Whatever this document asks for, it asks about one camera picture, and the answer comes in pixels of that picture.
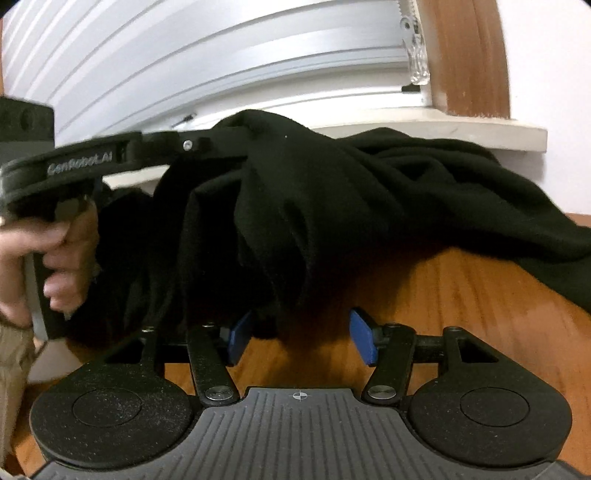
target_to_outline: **white wall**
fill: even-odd
[[[512,117],[548,129],[548,151],[500,153],[565,212],[591,214],[591,8],[583,0],[497,0]]]

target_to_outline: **wooden table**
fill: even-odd
[[[589,218],[576,219],[591,224]],[[361,264],[341,276],[320,306],[293,319],[281,340],[251,341],[241,363],[231,369],[242,392],[249,385],[347,385],[359,392],[371,369],[349,340],[348,310],[353,306],[362,306],[380,322],[405,323],[425,335],[458,325],[560,390],[573,410],[573,428],[560,458],[591,473],[587,313],[513,263],[456,248],[391,248],[365,254]],[[411,391],[435,375],[435,366],[416,367]],[[168,365],[166,376],[192,391],[186,365]],[[27,392],[14,438],[16,457],[29,475],[43,464],[27,422],[31,401],[43,388]]]

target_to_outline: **metal screw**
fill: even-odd
[[[388,385],[374,385],[368,390],[368,395],[375,400],[390,400],[396,396],[396,390]]]
[[[225,385],[218,385],[217,387],[208,388],[205,392],[205,396],[210,400],[214,401],[224,401],[230,400],[234,392],[230,387],[226,387]]]

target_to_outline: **crosshair marking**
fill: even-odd
[[[292,395],[296,400],[302,401],[308,398],[308,394],[302,391],[296,392]]]

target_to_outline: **black fabric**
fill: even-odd
[[[248,158],[178,161],[153,199],[134,193],[103,209],[105,275],[83,314],[108,304],[111,320],[127,310],[126,326],[135,325],[132,278],[147,278],[132,295],[143,314],[146,299],[162,303],[167,288],[182,292],[188,317],[273,299],[292,307],[331,260],[417,237],[511,259],[591,312],[591,229],[488,150],[388,128],[333,140],[261,111],[215,128],[226,126],[251,131]],[[158,315],[178,322],[181,312]]]
[[[18,3],[18,0],[0,0],[0,18]]]

